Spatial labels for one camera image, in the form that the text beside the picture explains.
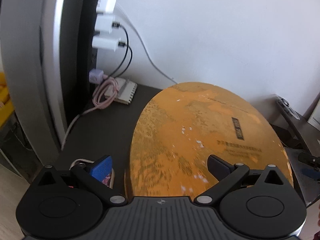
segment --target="black label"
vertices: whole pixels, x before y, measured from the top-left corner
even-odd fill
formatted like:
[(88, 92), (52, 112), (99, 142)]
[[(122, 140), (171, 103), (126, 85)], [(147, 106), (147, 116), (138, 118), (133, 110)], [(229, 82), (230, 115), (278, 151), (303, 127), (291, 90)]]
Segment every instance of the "black label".
[(233, 125), (235, 127), (235, 130), (236, 130), (237, 138), (239, 140), (244, 140), (239, 120), (237, 118), (232, 117), (232, 121), (233, 121)]

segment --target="black wire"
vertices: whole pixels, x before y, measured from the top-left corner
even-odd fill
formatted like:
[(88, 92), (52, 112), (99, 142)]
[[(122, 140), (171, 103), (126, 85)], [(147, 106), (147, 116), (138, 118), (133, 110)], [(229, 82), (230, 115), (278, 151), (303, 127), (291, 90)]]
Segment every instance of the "black wire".
[(131, 49), (130, 46), (128, 46), (128, 47), (129, 47), (130, 52), (131, 52), (131, 57), (130, 57), (129, 63), (128, 63), (127, 67), (126, 67), (119, 75), (117, 75), (117, 77), (121, 76), (124, 72), (126, 72), (126, 70), (129, 68), (129, 66), (130, 66), (130, 64), (131, 64), (132, 56), (133, 56), (133, 55), (132, 55), (132, 49)]
[(129, 50), (129, 35), (128, 35), (128, 32), (127, 30), (122, 26), (120, 25), (119, 28), (122, 28), (125, 32), (125, 36), (127, 36), (127, 49), (125, 50), (125, 54), (124, 54), (124, 58), (123, 60), (121, 61), (120, 65), (109, 75), (109, 76), (112, 76), (114, 73), (116, 73), (122, 66), (123, 62), (125, 61), (127, 55), (128, 55), (128, 50)]

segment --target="silver screw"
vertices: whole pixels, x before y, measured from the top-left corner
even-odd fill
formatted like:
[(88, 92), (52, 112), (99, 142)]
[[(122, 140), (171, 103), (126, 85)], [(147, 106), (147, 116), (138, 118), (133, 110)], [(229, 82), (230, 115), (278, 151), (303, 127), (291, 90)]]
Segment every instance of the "silver screw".
[(110, 198), (110, 201), (114, 204), (120, 204), (125, 201), (125, 198), (122, 196), (113, 196)]
[(197, 201), (202, 204), (208, 204), (212, 201), (212, 198), (209, 196), (200, 196), (197, 197)]

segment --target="wooden floor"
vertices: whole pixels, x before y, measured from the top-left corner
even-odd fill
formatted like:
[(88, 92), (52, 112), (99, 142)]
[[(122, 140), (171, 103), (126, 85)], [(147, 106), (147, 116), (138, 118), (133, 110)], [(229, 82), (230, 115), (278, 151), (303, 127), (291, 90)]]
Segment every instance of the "wooden floor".
[(15, 212), (28, 187), (29, 184), (25, 179), (0, 165), (0, 240), (23, 238)]

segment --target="pink cable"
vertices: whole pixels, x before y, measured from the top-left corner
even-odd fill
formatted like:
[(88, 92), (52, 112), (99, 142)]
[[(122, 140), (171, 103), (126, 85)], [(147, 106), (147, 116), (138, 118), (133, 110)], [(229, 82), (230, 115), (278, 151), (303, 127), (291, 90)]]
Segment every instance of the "pink cable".
[[(70, 123), (67, 131), (66, 131), (66, 135), (62, 141), (62, 144), (61, 144), (61, 150), (63, 150), (64, 148), (64, 145), (66, 144), (66, 141), (67, 141), (67, 137), (68, 137), (68, 134), (70, 133), (71, 131), (71, 128), (73, 127), (73, 125), (75, 124), (75, 122), (78, 120), (78, 118), (84, 114), (87, 114), (89, 112), (92, 112), (96, 109), (105, 109), (107, 108), (108, 106), (111, 105), (111, 103), (113, 102), (113, 100), (115, 100), (115, 98), (117, 97), (118, 95), (118, 92), (119, 92), (119, 85), (118, 85), (118, 82), (113, 78), (113, 77), (110, 77), (108, 75), (103, 75), (103, 79), (104, 81), (98, 85), (96, 87), (96, 89), (94, 90), (93, 92), (93, 95), (92, 95), (92, 103), (94, 105), (93, 108), (90, 108), (86, 111), (84, 111), (82, 114), (78, 114), (73, 120), (72, 122)], [(104, 96), (104, 93), (108, 90), (109, 86), (112, 86), (112, 95), (107, 98), (106, 100), (101, 101), (101, 98)]]

